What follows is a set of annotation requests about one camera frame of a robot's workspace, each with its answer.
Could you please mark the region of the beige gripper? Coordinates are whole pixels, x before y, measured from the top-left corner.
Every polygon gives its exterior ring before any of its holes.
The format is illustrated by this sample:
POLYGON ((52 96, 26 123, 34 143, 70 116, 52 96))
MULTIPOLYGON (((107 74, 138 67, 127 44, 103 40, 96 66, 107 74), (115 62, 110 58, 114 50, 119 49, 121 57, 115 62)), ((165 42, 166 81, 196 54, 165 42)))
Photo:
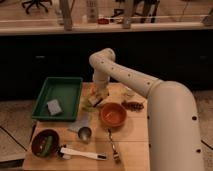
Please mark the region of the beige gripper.
POLYGON ((89 94, 87 101, 90 106, 97 106, 102 100, 106 99, 109 96, 108 89, 99 90, 96 87, 91 88, 91 93, 89 94))

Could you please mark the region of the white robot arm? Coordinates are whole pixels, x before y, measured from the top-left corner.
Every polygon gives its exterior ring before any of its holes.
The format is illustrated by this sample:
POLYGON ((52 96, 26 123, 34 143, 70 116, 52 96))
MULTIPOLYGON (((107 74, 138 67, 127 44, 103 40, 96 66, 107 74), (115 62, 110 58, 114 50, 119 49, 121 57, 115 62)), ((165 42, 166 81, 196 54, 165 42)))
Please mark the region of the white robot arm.
POLYGON ((99 90, 113 78, 147 99, 150 171, 205 171, 198 110, 185 85, 119 65, 110 48, 89 63, 99 90))

